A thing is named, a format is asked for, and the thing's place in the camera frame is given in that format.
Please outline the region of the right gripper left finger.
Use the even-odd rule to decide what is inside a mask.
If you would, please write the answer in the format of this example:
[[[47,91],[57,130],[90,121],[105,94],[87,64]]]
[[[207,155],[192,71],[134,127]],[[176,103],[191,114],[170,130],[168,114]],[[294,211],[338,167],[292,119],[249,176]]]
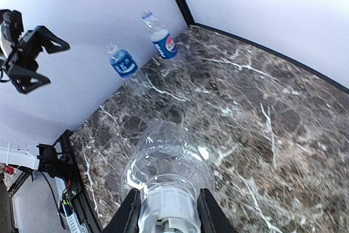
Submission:
[[[141,193],[131,189],[102,233],[140,232],[138,220],[141,211]]]

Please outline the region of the blue cap pepsi bottle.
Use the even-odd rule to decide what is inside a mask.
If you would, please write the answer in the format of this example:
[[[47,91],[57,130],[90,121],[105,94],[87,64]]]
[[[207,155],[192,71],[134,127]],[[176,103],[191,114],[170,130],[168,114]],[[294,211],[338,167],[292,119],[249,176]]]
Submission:
[[[144,10],[141,13],[141,19],[144,21],[146,33],[163,59],[164,65],[169,70],[174,70],[173,60],[178,56],[178,48],[172,35],[165,28],[163,21],[150,10]]]

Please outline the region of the white cap blue label bottle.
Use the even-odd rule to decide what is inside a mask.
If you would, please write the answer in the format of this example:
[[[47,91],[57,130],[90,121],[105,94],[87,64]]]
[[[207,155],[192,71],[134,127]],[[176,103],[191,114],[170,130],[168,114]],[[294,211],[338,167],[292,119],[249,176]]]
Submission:
[[[111,55],[110,65],[121,78],[125,79],[125,84],[130,90],[137,95],[144,95],[150,90],[151,85],[145,73],[126,49],[120,49],[110,43],[106,47],[106,52]]]

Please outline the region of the clear unlabeled plastic bottle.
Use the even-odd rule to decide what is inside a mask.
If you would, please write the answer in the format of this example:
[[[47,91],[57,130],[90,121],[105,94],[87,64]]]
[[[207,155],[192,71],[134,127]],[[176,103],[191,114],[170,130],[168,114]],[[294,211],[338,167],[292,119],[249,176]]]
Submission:
[[[200,232],[197,199],[214,189],[213,172],[180,125],[157,121],[136,145],[121,176],[122,196],[141,195],[140,232]]]

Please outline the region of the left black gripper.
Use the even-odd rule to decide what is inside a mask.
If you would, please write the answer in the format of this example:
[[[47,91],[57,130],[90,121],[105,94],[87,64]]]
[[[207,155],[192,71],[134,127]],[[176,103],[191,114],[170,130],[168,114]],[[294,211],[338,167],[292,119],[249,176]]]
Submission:
[[[11,46],[12,51],[5,62],[5,72],[21,94],[28,94],[51,83],[48,77],[37,73],[36,58],[43,51],[42,47],[48,54],[70,50],[69,43],[54,35],[45,26],[29,30],[17,44]]]

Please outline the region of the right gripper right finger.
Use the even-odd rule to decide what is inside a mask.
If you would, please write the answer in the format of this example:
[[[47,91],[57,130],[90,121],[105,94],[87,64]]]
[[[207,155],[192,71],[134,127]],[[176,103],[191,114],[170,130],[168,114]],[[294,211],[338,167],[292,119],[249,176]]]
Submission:
[[[203,233],[238,233],[207,188],[200,189],[197,211]]]

